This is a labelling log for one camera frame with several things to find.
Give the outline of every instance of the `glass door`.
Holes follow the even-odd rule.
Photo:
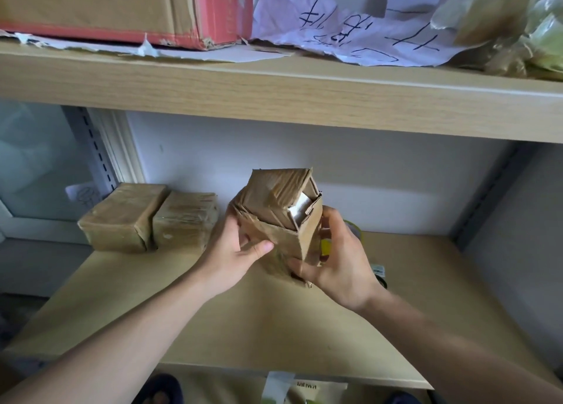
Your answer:
[[[99,198],[60,106],[0,100],[0,231],[7,238],[87,244],[76,221]]]

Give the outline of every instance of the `brown cardboard box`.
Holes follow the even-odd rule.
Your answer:
[[[252,0],[0,0],[0,29],[207,50],[248,39]]]
[[[253,170],[232,206],[245,233],[276,244],[278,253],[261,260],[267,272],[291,279],[288,257],[319,264],[323,200],[312,169]]]
[[[218,218],[214,193],[171,192],[152,218],[154,242],[159,249],[203,251]]]
[[[122,183],[78,226],[94,250],[144,252],[151,248],[152,216],[167,194],[165,185]]]

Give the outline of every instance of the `person's left hand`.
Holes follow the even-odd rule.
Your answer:
[[[206,250],[188,271],[204,282],[207,299],[233,287],[256,260],[274,248],[272,242],[261,241],[241,251],[240,248],[248,243],[248,237],[240,235],[240,226],[230,209],[211,235]]]

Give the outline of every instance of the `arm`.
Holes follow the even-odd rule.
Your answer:
[[[234,286],[273,246],[262,241],[241,251],[236,218],[228,215],[220,234],[189,271],[20,383],[0,402],[131,403],[198,309]]]
[[[292,259],[292,270],[377,328],[448,402],[563,403],[561,389],[443,331],[385,290],[338,211],[325,207],[323,216],[321,236],[332,237],[330,257],[321,267]]]

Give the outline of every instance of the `person's right hand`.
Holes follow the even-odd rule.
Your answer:
[[[370,298],[389,293],[373,274],[362,243],[334,208],[323,207],[321,238],[332,239],[327,261],[321,266],[312,266],[292,258],[288,264],[296,275],[312,282],[336,303],[355,312],[361,310]]]

